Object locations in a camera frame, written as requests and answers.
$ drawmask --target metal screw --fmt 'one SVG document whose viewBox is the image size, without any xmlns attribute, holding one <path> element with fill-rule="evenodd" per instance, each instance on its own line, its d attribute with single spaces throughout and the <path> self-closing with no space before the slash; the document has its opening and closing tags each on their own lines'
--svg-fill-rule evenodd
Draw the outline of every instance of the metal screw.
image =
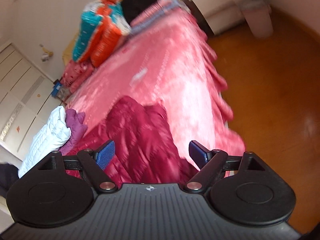
<svg viewBox="0 0 320 240">
<path fill-rule="evenodd" d="M 199 190 L 202 188 L 202 185 L 199 182 L 189 182 L 187 184 L 187 188 L 192 190 Z"/>
<path fill-rule="evenodd" d="M 108 181 L 102 182 L 100 184 L 100 188 L 105 189 L 105 190 L 111 190 L 111 189 L 115 188 L 115 186 L 116 185 L 113 182 L 108 182 Z"/>
</svg>

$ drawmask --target wooden floor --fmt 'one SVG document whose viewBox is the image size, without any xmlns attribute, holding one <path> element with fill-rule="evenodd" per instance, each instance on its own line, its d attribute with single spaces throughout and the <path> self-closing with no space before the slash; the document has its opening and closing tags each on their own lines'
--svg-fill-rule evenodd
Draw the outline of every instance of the wooden floor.
<svg viewBox="0 0 320 240">
<path fill-rule="evenodd" d="M 272 20 L 266 40 L 243 24 L 208 43 L 229 85 L 229 127 L 293 188 L 289 223 L 304 233 L 320 221 L 320 44 L 283 15 Z"/>
</svg>

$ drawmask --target pink blanket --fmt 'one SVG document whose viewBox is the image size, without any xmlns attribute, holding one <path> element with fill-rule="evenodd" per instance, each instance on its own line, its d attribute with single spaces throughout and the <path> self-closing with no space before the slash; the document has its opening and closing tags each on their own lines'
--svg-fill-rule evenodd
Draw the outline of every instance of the pink blanket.
<svg viewBox="0 0 320 240">
<path fill-rule="evenodd" d="M 68 107 L 86 113 L 88 133 L 123 95 L 142 105 L 160 103 L 180 157 L 193 164 L 188 154 L 191 140 L 242 155 L 242 139 L 224 125 L 233 118 L 219 96 L 227 84 L 213 67 L 216 54 L 205 41 L 194 17 L 177 8 L 108 58 Z"/>
</svg>

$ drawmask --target trash can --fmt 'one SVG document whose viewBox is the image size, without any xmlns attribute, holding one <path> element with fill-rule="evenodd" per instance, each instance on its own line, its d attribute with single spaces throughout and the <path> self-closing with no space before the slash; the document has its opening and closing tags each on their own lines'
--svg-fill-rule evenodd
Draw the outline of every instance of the trash can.
<svg viewBox="0 0 320 240">
<path fill-rule="evenodd" d="M 267 38 L 273 34 L 270 7 L 264 0 L 247 0 L 239 8 L 256 38 Z"/>
</svg>

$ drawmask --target dark red down jacket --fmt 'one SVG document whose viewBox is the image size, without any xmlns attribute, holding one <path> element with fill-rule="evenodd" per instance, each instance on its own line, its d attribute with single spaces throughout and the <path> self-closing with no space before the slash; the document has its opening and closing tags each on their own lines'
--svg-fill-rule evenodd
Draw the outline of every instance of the dark red down jacket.
<svg viewBox="0 0 320 240">
<path fill-rule="evenodd" d="M 179 157 L 166 110 L 159 104 L 142 106 L 128 96 L 121 98 L 68 155 L 97 149 L 109 139 L 115 142 L 116 155 L 105 173 L 118 187 L 122 183 L 185 183 L 197 173 Z M 75 171 L 68 174 L 79 176 Z"/>
</svg>

